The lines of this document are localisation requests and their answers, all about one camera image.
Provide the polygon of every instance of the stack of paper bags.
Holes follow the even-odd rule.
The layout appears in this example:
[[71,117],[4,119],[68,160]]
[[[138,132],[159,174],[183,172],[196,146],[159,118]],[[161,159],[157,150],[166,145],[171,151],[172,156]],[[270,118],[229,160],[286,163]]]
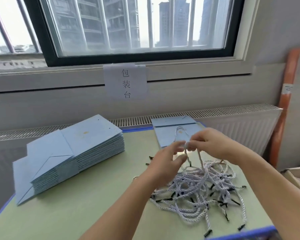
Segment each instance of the stack of paper bags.
[[100,115],[32,141],[13,162],[16,203],[123,151],[122,130]]
[[[176,141],[189,141],[191,136],[202,128],[188,115],[151,119],[160,147],[170,145],[176,136]],[[181,126],[186,130],[176,129]]]

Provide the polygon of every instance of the forearm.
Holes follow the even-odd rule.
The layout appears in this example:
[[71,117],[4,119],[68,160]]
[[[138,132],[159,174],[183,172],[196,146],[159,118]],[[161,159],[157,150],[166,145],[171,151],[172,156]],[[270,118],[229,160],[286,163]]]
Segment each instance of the forearm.
[[130,240],[144,207],[156,188],[146,172],[136,178],[124,194],[92,225],[80,240]]
[[300,240],[300,190],[256,153],[240,157],[240,168],[281,237]]

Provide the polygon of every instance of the left hand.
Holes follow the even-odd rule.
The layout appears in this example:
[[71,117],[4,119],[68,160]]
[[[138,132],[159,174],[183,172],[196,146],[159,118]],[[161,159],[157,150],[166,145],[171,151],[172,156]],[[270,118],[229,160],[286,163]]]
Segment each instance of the left hand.
[[183,152],[185,141],[176,141],[171,145],[161,149],[151,160],[150,165],[144,172],[154,179],[156,188],[166,186],[177,175],[182,164],[187,160],[187,155],[183,154],[173,160],[173,155]]

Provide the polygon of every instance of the radiator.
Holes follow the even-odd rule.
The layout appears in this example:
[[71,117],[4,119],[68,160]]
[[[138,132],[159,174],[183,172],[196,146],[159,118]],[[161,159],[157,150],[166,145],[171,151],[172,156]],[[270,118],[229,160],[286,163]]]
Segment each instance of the radiator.
[[[280,108],[268,104],[242,105],[178,113],[164,113],[110,120],[121,129],[152,126],[152,118],[189,115],[206,127],[217,129],[235,141],[262,155],[281,113]],[[0,141],[35,139],[72,124],[39,128],[0,131]]]

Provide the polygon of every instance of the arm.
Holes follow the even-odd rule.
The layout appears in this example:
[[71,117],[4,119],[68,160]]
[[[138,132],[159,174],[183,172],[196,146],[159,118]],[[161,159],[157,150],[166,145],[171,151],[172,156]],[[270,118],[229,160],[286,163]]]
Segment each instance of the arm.
[[153,191],[176,176],[187,156],[172,160],[183,152],[185,141],[172,143],[160,150],[147,170],[136,178],[123,195],[96,221],[80,240],[130,240],[139,224],[144,207]]
[[252,150],[207,128],[194,134],[189,150],[238,165],[283,239],[300,240],[300,190]]

